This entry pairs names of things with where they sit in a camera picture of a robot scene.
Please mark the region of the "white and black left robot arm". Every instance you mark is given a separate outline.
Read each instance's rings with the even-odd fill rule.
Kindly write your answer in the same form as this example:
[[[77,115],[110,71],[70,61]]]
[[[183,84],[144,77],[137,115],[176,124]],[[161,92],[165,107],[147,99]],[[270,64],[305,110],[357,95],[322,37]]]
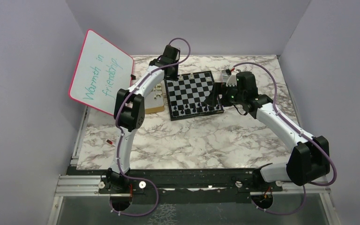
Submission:
[[[108,188],[119,193],[128,188],[130,153],[135,134],[145,119],[145,97],[164,79],[177,77],[179,59],[180,49],[167,45],[135,84],[117,92],[114,118],[120,134],[115,144],[115,158],[105,173]]]

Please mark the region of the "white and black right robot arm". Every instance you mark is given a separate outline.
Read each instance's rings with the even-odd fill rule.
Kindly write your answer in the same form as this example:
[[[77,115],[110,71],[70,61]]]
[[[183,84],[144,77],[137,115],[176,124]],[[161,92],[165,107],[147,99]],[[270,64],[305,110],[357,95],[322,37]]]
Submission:
[[[266,125],[277,137],[291,149],[288,162],[267,164],[253,170],[252,186],[259,191],[267,188],[271,182],[285,181],[302,186],[330,172],[329,142],[323,136],[313,136],[303,132],[292,121],[284,121],[273,100],[265,94],[259,94],[255,75],[251,72],[239,72],[230,75],[230,83],[215,82],[205,104],[215,106],[241,105],[245,114],[251,115]]]

